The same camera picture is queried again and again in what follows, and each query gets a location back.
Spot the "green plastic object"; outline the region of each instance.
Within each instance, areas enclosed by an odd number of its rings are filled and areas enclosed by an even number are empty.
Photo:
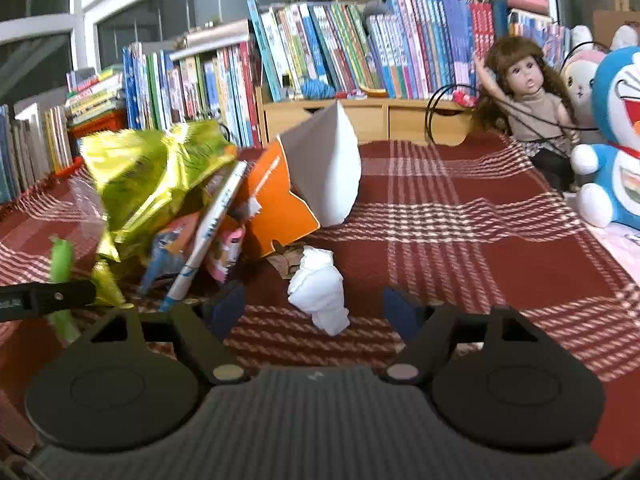
[[[68,240],[55,236],[51,237],[51,267],[49,281],[51,283],[65,283],[71,278],[74,266],[74,245]],[[63,344],[71,344],[80,337],[80,331],[71,316],[70,310],[59,310],[47,316],[56,335]]]

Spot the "yellow plastic bag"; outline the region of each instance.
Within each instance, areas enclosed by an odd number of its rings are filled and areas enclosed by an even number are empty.
[[[85,139],[81,153],[108,215],[109,232],[99,254],[116,261],[146,254],[155,232],[175,217],[187,193],[236,158],[236,147],[217,121]]]

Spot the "doraemon plush toy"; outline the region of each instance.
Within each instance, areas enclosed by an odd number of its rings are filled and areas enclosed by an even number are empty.
[[[596,173],[578,192],[578,211],[597,227],[640,229],[640,48],[611,52],[593,81],[593,117],[608,144],[581,144],[571,155],[577,174]]]

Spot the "stack of books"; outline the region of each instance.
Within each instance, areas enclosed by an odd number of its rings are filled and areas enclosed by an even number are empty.
[[[391,13],[369,16],[367,28],[391,97],[428,99],[449,84],[476,85],[474,53],[484,56],[494,41],[490,4],[388,0],[387,6]]]
[[[48,110],[42,127],[38,107],[33,106],[28,120],[13,121],[9,108],[0,107],[0,203],[15,200],[72,163],[64,107]]]
[[[247,0],[275,102],[302,97],[307,80],[347,95],[386,96],[356,5],[291,4],[258,10]]]
[[[165,130],[218,119],[237,146],[260,146],[248,21],[187,33],[181,43],[180,50],[151,43],[123,48],[129,127]]]
[[[65,113],[74,137],[108,129],[108,119],[124,116],[122,65],[110,66],[80,82],[67,96]]]
[[[513,9],[509,15],[509,33],[534,40],[545,53],[546,63],[558,71],[571,50],[571,29],[548,16]]]

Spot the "doll's face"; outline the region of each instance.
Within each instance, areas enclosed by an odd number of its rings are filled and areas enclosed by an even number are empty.
[[[542,70],[531,56],[511,65],[505,79],[516,96],[535,94],[545,81]]]

